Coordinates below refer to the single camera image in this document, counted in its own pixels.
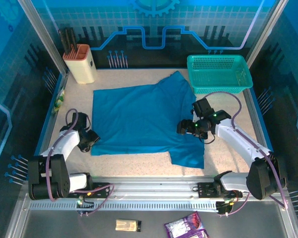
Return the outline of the beige wrapped packet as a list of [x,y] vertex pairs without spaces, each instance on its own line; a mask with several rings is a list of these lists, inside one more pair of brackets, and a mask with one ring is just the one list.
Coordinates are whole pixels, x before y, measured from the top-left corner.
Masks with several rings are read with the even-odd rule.
[[117,219],[115,230],[125,232],[141,232],[142,222],[139,220]]

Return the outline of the teal plastic mesh basket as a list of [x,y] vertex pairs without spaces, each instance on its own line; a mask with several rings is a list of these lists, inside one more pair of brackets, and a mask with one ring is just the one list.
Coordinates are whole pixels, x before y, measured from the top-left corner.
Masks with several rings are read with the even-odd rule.
[[248,65],[241,55],[190,55],[187,70],[195,94],[219,91],[239,94],[253,87]]

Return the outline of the slotted aluminium strip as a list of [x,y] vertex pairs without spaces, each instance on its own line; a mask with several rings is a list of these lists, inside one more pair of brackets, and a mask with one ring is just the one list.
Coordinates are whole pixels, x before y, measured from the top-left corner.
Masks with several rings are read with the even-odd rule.
[[[51,202],[48,200],[32,201],[29,210],[36,211],[93,211],[101,201],[93,204],[76,200]],[[101,211],[198,211],[217,213],[214,201],[106,201]]]

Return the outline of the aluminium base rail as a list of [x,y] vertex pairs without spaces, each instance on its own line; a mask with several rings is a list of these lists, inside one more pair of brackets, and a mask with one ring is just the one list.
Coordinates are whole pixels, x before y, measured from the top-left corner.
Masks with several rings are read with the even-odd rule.
[[[92,182],[107,182],[114,185],[109,197],[120,200],[163,200],[199,198],[197,183],[213,182],[212,178],[140,178],[140,177],[97,177]],[[229,188],[246,193],[245,187]]]

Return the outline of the green yellow packet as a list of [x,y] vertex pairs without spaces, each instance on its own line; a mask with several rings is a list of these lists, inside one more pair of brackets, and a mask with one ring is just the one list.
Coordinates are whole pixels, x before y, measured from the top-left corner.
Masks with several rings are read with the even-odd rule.
[[64,99],[65,99],[65,86],[61,87],[56,95],[56,98],[52,106],[52,114],[56,114],[59,111],[60,107],[64,102]]

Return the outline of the aluminium frame post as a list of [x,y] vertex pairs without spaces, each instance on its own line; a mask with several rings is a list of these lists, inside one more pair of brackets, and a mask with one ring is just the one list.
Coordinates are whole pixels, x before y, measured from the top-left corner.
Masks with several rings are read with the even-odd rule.
[[254,45],[251,47],[250,52],[246,57],[247,66],[250,69],[253,65],[254,61],[256,60],[258,54],[260,53],[262,47],[264,46],[265,42],[267,41],[268,37],[272,33],[277,21],[279,20],[281,14],[283,13],[286,5],[288,4],[289,0],[276,0],[272,11],[267,18],[264,27],[262,28],[260,35],[257,37]]
[[32,24],[34,30],[36,31],[38,37],[49,53],[51,59],[53,60],[55,66],[62,74],[62,76],[67,76],[67,66],[63,61],[61,55],[59,54],[57,47],[55,46],[47,28],[45,27],[41,17],[39,16],[36,8],[34,7],[31,0],[18,0],[18,3],[25,12],[28,20]]

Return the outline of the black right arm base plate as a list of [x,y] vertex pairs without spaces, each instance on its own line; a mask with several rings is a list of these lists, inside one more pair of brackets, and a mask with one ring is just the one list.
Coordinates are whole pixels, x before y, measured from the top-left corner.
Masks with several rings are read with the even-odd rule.
[[242,198],[243,194],[236,190],[226,190],[224,187],[214,182],[197,183],[199,198]]

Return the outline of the blue t-shirt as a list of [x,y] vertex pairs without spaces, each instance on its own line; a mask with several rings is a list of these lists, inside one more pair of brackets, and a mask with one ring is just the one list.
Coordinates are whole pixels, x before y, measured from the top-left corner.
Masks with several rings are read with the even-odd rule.
[[156,84],[95,90],[92,130],[100,140],[92,156],[168,152],[174,165],[204,168],[204,144],[180,135],[177,125],[192,119],[196,96],[176,71]]

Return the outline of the purple snack bag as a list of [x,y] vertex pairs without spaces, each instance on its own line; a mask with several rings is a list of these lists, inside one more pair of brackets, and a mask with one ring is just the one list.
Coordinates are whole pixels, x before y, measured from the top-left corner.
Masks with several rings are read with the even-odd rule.
[[197,211],[164,224],[168,238],[210,238]]

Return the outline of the cream utensil holder orange rim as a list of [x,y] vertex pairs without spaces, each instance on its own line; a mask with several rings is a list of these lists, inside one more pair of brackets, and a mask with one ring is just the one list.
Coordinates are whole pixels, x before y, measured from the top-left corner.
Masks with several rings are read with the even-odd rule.
[[67,55],[63,54],[63,60],[78,84],[95,81],[96,67],[89,45],[77,44],[77,50],[72,46]]

